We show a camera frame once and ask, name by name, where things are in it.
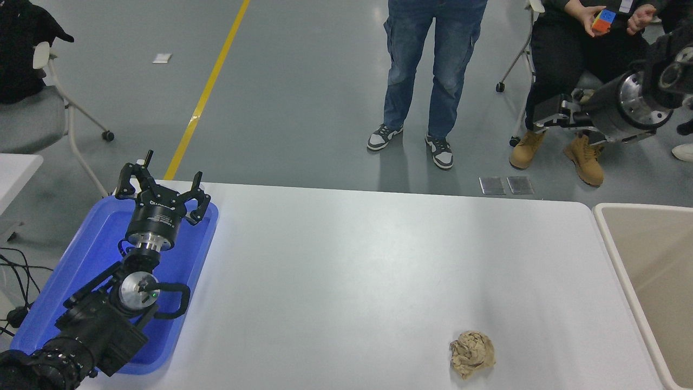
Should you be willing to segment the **seated person's left hand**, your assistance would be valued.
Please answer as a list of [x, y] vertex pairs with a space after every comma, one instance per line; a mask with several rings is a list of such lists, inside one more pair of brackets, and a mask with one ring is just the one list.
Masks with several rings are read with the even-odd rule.
[[656, 7], [649, 3], [637, 7], [627, 21], [626, 32], [631, 36], [642, 32], [651, 24], [656, 12]]

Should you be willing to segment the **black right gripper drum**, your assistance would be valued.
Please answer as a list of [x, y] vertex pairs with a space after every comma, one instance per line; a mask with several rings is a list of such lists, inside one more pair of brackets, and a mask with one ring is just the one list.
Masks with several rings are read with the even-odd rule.
[[617, 77], [607, 82], [582, 105], [581, 111], [608, 142], [638, 142], [655, 135], [660, 128], [660, 111], [644, 98], [642, 77]]

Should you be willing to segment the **seated person's right hand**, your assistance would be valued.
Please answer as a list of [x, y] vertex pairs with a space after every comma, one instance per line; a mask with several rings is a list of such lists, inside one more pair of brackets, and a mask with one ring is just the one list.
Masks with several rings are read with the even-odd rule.
[[565, 3], [563, 10], [565, 13], [573, 17], [579, 22], [579, 24], [584, 27], [585, 32], [591, 38], [606, 35], [609, 30], [594, 30], [592, 24], [596, 19], [596, 16], [606, 8], [604, 5], [597, 6], [584, 6], [582, 2], [578, 0], [568, 1]]

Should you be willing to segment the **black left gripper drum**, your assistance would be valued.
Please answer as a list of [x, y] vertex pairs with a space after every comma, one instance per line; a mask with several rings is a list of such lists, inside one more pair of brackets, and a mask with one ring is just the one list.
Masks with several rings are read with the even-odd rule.
[[162, 238], [165, 243], [174, 243], [180, 232], [181, 220], [187, 212], [180, 197], [181, 193], [169, 193], [160, 197], [142, 197], [139, 193], [138, 197], [131, 197], [135, 202], [135, 210], [125, 239], [130, 243], [138, 243], [149, 234]]

